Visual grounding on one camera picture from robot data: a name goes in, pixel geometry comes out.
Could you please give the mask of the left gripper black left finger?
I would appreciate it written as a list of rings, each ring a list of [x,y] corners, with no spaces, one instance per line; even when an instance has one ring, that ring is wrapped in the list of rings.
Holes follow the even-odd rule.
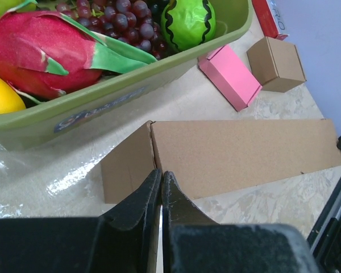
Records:
[[[0,219],[0,272],[155,272],[161,179],[98,217]]]

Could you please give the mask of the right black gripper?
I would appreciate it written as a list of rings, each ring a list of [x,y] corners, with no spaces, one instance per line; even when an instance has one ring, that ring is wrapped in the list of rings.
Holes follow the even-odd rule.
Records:
[[[341,150],[341,136],[336,146]],[[307,242],[320,272],[341,272],[341,177]]]

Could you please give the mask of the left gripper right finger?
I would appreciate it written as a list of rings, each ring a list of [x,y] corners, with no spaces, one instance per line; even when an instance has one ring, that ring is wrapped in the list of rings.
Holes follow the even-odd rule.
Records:
[[[319,272],[302,234],[286,224],[219,224],[180,189],[162,184],[164,272]]]

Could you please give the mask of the large cardboard box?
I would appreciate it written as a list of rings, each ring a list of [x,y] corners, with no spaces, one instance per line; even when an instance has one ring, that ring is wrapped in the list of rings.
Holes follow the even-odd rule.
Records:
[[[329,119],[148,121],[101,160],[105,202],[154,169],[198,199],[341,166],[337,139]]]

